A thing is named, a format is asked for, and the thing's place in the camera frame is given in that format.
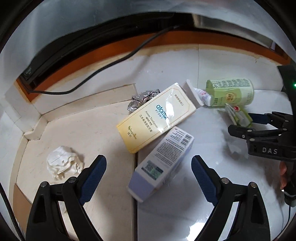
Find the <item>white table surface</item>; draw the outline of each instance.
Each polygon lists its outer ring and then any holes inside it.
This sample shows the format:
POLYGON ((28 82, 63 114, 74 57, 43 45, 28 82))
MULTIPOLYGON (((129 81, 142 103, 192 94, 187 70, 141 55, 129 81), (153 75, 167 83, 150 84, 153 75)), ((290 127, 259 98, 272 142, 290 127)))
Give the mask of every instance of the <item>white table surface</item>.
MULTIPOLYGON (((269 113, 280 111, 291 114, 285 93, 255 91, 248 112, 269 113)), ((288 218, 288 205, 280 190, 279 161, 247 155, 245 140, 231 137, 227 128, 231 121, 226 113, 216 108, 201 107, 178 127, 195 137, 193 146, 177 169, 176 175, 144 203, 138 203, 138 241, 193 241, 210 216, 213 205, 208 203, 191 170, 191 159, 200 155, 220 177, 232 183, 258 184, 263 197, 271 232, 276 238, 288 218), (227 143, 235 142, 242 152, 231 153, 227 143)), ((256 125, 272 129, 272 126, 256 125)), ((160 138, 139 152, 139 162, 157 145, 160 138)), ((219 240, 227 238, 238 203, 234 203, 219 240)), ((296 208, 291 209, 291 218, 296 208)))

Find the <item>orange wooden trim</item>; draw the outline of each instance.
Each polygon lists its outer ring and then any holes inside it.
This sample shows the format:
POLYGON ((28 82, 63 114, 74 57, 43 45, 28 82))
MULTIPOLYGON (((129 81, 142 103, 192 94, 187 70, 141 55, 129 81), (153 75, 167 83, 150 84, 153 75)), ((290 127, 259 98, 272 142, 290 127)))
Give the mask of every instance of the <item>orange wooden trim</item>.
MULTIPOLYGON (((152 36, 152 34, 144 34, 128 39, 124 39, 115 43, 111 43, 100 47, 96 50, 93 50, 71 63, 65 65, 51 76, 49 76, 46 80, 44 80, 36 90, 46 90, 56 82, 65 78, 66 76, 76 72, 79 69, 82 69, 90 64, 102 61, 104 59, 130 52, 139 46, 144 40, 152 36)), ((246 50, 249 52, 253 52, 258 55, 262 55, 271 60, 276 61, 279 64, 285 65, 290 63, 290 58, 288 56, 281 56, 277 54, 275 51, 267 49, 259 44, 253 43, 251 41, 234 37, 226 34, 219 33, 210 33, 210 32, 193 32, 193 31, 173 31, 168 32, 155 40, 151 41, 147 47, 160 46, 160 45, 173 45, 173 44, 208 44, 208 45, 218 45, 231 47, 241 50, 246 50)), ((22 90, 26 94, 29 101, 32 101, 39 94, 36 93, 26 93, 26 91, 21 86, 22 90)))

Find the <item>silver wrapper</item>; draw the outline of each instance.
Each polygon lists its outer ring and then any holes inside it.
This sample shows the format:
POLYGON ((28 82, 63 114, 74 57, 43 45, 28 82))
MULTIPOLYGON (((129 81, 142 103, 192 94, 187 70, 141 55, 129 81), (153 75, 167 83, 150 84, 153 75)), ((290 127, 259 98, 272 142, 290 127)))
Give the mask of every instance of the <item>silver wrapper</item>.
POLYGON ((147 101, 151 100, 153 97, 160 93, 159 89, 145 91, 139 95, 133 95, 131 97, 131 102, 128 105, 128 110, 134 112, 136 109, 141 107, 147 101))

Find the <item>crumpled white paper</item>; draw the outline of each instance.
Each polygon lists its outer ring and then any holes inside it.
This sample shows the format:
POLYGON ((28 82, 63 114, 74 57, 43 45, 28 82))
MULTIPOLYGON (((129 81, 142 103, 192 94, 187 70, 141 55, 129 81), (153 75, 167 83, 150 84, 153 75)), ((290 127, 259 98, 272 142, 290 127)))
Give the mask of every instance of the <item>crumpled white paper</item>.
POLYGON ((81 173, 84 163, 70 147, 60 146, 47 157, 47 170, 55 180, 63 179, 65 173, 81 173))

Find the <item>atomy logo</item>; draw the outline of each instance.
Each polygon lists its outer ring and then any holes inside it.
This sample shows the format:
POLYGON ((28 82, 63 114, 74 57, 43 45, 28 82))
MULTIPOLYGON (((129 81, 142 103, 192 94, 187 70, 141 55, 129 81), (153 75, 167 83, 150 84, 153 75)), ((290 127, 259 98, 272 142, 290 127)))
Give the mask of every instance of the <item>atomy logo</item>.
POLYGON ((271 149, 271 148, 262 148, 262 153, 268 153, 268 154, 277 154, 277 149, 271 149))
POLYGON ((133 133, 131 126, 128 127, 128 135, 129 135, 129 137, 133 136, 135 139, 137 139, 136 133, 133 133))
POLYGON ((167 115, 166 115, 166 112, 164 111, 163 107, 161 105, 157 105, 156 106, 156 110, 155 110, 158 114, 158 116, 161 118, 161 119, 167 119, 167 115))

